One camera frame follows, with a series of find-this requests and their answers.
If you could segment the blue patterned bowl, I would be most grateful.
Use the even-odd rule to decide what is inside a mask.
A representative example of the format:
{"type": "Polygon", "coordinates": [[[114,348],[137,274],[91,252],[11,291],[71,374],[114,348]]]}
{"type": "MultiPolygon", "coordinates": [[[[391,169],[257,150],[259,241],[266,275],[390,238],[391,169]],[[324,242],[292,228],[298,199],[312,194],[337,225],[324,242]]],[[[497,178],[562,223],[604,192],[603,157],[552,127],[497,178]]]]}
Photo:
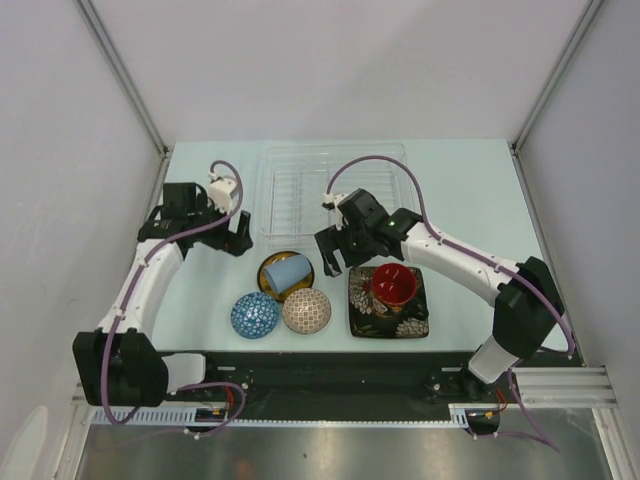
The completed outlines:
{"type": "Polygon", "coordinates": [[[242,296],[232,307],[230,323],[233,330],[246,339],[260,339],[269,335],[280,321],[280,307],[264,292],[242,296]]]}

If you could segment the brown patterned bowl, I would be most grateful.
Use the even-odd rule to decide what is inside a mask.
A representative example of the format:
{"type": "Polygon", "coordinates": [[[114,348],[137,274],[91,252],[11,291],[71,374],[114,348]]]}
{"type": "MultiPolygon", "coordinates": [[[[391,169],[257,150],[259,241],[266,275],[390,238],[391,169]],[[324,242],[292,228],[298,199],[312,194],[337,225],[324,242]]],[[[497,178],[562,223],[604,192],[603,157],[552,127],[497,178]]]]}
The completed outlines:
{"type": "Polygon", "coordinates": [[[282,307],[285,325],[301,335],[321,331],[329,323],[331,313],[329,298],[314,288],[296,290],[287,297],[282,307]]]}

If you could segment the red lacquer cup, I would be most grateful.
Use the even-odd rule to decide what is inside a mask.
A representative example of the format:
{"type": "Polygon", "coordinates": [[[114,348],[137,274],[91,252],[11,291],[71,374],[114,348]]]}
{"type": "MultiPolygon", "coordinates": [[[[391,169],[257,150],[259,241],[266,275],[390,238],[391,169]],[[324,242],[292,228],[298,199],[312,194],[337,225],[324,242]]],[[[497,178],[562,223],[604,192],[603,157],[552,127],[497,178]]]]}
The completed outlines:
{"type": "Polygon", "coordinates": [[[376,267],[371,277],[374,297],[391,308],[404,307],[416,295],[418,283],[414,273],[398,263],[376,267]]]}

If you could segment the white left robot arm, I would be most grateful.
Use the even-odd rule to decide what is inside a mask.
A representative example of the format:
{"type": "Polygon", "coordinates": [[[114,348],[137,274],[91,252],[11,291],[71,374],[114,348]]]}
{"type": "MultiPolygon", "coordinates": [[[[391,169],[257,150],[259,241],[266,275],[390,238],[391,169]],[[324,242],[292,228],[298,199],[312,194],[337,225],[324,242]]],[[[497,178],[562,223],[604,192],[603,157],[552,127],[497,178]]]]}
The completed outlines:
{"type": "Polygon", "coordinates": [[[162,354],[150,335],[168,287],[189,250],[202,244],[235,257],[252,245],[251,215],[237,211],[241,187],[228,177],[207,186],[166,183],[162,201],[137,234],[136,253],[125,283],[95,330],[76,335],[72,351],[89,404],[156,407],[186,386],[197,398],[214,397],[221,376],[198,353],[162,354]]]}

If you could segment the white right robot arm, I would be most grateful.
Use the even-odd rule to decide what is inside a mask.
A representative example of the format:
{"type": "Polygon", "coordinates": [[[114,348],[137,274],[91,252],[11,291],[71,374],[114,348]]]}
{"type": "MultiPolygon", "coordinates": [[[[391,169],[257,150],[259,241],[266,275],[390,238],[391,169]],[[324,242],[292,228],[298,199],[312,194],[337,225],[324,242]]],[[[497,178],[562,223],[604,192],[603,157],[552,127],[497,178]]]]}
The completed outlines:
{"type": "Polygon", "coordinates": [[[335,214],[334,224],[315,235],[326,275],[393,257],[440,273],[493,307],[492,333],[461,376],[462,391],[473,401],[493,394],[498,378],[531,358],[563,321],[550,270],[536,257],[514,262],[490,255],[442,233],[423,214],[405,208],[388,213],[364,189],[326,193],[322,206],[335,214]]]}

